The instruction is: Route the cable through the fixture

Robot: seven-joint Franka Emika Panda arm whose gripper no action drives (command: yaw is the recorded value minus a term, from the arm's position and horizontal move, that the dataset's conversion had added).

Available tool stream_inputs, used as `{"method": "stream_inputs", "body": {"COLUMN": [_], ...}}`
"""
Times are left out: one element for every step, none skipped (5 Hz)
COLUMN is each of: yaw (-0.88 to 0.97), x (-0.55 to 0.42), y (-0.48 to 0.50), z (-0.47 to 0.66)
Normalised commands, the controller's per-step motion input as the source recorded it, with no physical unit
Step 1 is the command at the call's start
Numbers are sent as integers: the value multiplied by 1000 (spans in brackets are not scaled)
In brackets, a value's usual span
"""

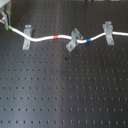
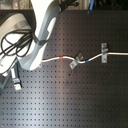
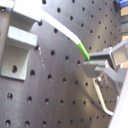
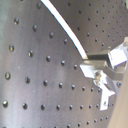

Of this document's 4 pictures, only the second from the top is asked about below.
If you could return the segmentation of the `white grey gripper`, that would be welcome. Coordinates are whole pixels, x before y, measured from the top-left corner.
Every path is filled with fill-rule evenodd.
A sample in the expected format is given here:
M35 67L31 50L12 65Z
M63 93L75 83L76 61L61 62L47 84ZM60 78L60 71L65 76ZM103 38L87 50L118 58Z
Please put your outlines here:
M25 57L32 44L32 29L25 16L12 13L0 24L0 74Z

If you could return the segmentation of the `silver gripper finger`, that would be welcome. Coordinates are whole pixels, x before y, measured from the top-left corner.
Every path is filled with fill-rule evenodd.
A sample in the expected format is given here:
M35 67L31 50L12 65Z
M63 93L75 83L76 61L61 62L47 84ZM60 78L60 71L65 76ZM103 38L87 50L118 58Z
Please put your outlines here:
M11 68L11 76L12 76L12 80L14 82L14 88L15 90L21 90L21 82L20 82L20 79L19 79L19 76L18 76L18 70L17 70L17 67L16 65Z
M4 78L4 81L3 82L0 81L0 91L3 91L3 89L5 88L7 82L8 82L8 76L6 76Z

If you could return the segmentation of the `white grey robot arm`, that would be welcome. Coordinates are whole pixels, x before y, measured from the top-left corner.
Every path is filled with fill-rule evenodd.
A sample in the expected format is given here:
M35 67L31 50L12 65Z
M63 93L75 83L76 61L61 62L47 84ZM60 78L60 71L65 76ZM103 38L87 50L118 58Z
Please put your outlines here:
M22 13L11 13L0 24L0 74L11 74L16 91L21 89L15 64L26 70L36 69L43 58L44 50L59 15L58 0L31 0L36 29Z

